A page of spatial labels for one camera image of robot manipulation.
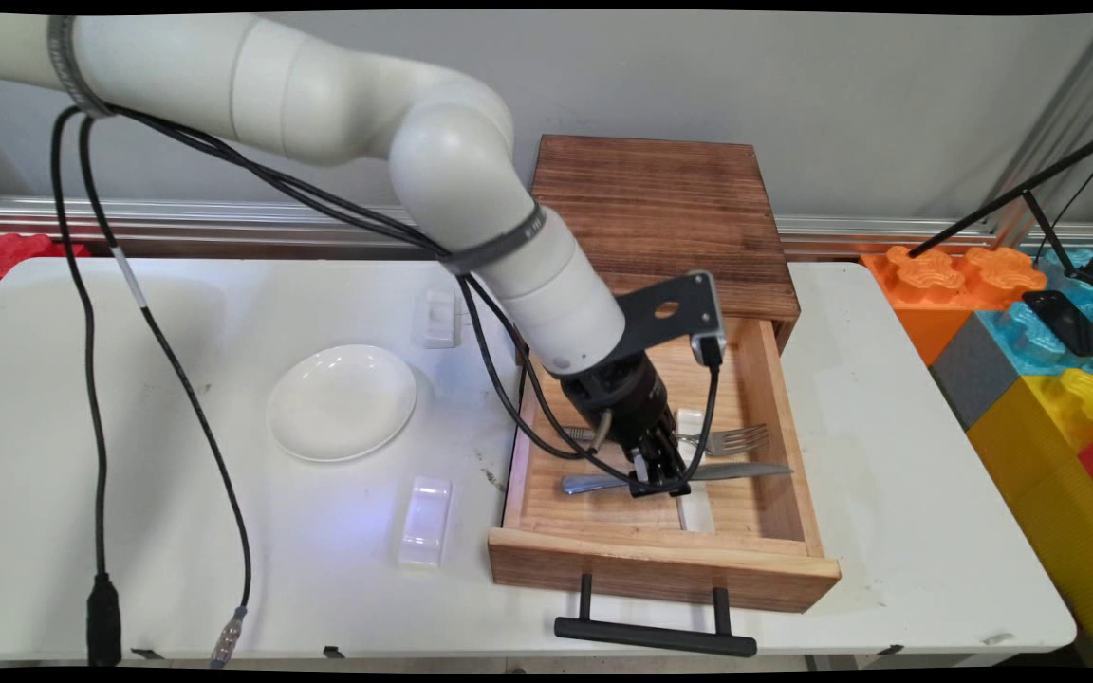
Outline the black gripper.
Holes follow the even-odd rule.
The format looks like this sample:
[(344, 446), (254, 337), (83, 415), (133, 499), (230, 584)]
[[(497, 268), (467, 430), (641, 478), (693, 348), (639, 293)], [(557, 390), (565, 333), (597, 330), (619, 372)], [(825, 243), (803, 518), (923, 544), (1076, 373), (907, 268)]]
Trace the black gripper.
[(649, 355), (640, 351), (563, 378), (561, 389), (590, 427), (611, 416), (607, 440), (628, 452), (633, 497), (691, 492), (667, 389)]

